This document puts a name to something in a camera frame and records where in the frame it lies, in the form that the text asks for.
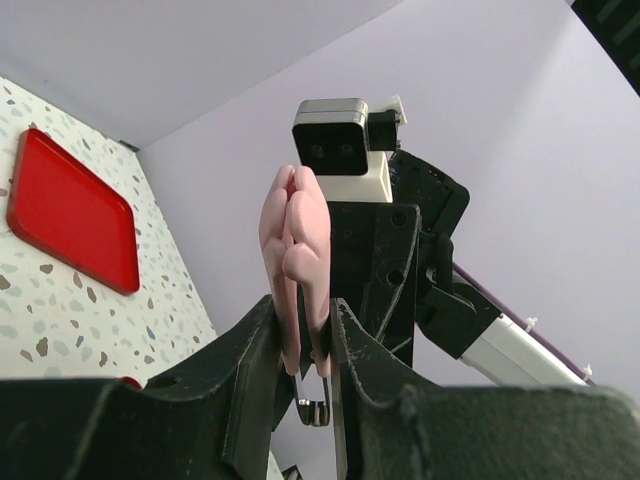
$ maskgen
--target terrazzo wall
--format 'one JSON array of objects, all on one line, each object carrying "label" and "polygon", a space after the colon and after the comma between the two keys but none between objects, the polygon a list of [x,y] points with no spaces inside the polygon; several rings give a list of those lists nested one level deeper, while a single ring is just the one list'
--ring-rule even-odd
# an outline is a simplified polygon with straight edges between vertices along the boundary
[{"label": "terrazzo wall", "polygon": [[[16,148],[29,127],[132,206],[138,293],[119,295],[10,231]],[[144,383],[215,338],[135,154],[0,77],[0,377],[128,375]]]}]

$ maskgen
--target metal clip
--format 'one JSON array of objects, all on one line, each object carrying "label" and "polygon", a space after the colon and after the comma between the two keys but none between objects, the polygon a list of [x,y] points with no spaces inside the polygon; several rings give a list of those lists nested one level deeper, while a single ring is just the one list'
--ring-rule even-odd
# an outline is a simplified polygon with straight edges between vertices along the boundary
[{"label": "metal clip", "polygon": [[296,408],[303,424],[308,427],[326,427],[331,421],[331,399],[329,397],[329,382],[327,378],[322,379],[324,387],[324,402],[309,400],[304,394],[302,387],[302,375],[300,371],[293,378],[293,391],[296,397]]}]

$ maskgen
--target pink soft toy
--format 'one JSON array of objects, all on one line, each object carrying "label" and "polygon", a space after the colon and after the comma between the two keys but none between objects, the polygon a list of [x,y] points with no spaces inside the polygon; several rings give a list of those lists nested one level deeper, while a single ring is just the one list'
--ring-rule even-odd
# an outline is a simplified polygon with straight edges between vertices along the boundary
[{"label": "pink soft toy", "polygon": [[273,304],[282,329],[282,355],[289,375],[300,367],[297,284],[318,375],[330,374],[324,326],[329,317],[331,220],[313,171],[286,165],[278,171],[262,207],[260,247]]}]

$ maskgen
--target mounting hole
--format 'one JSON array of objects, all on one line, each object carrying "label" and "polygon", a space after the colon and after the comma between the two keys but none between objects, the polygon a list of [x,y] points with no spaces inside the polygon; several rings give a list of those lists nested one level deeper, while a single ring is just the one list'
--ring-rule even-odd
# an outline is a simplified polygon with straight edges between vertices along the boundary
[{"label": "mounting hole", "polygon": [[396,212],[391,216],[391,223],[396,227],[401,227],[407,223],[407,216],[402,212]]},{"label": "mounting hole", "polygon": [[171,375],[156,377],[149,381],[145,389],[169,388],[176,385],[179,381],[180,381],[179,378],[172,377]]},{"label": "mounting hole", "polygon": [[389,275],[387,275],[387,282],[395,286],[402,285],[402,282],[404,282],[404,275],[400,270],[391,270]]}]

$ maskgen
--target red tray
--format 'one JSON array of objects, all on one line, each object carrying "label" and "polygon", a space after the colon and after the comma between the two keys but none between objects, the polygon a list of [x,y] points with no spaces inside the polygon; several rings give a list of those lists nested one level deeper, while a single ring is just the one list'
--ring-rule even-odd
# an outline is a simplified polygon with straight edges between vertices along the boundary
[{"label": "red tray", "polygon": [[140,288],[131,207],[34,128],[20,137],[7,222],[23,241],[119,293]]}]

